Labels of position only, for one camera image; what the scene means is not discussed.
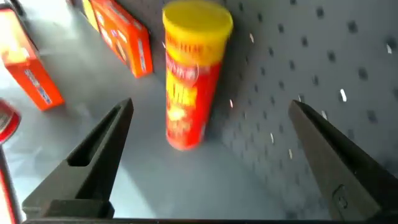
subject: orange box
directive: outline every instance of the orange box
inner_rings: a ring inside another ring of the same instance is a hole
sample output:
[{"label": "orange box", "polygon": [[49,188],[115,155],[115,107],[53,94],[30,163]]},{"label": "orange box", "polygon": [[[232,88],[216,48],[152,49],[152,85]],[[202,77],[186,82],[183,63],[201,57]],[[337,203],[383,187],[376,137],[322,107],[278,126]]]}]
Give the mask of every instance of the orange box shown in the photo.
[{"label": "orange box", "polygon": [[13,10],[0,10],[0,30],[2,61],[37,107],[43,111],[64,103]]},{"label": "orange box", "polygon": [[148,30],[113,0],[91,0],[91,3],[99,32],[113,52],[135,77],[152,73]]}]

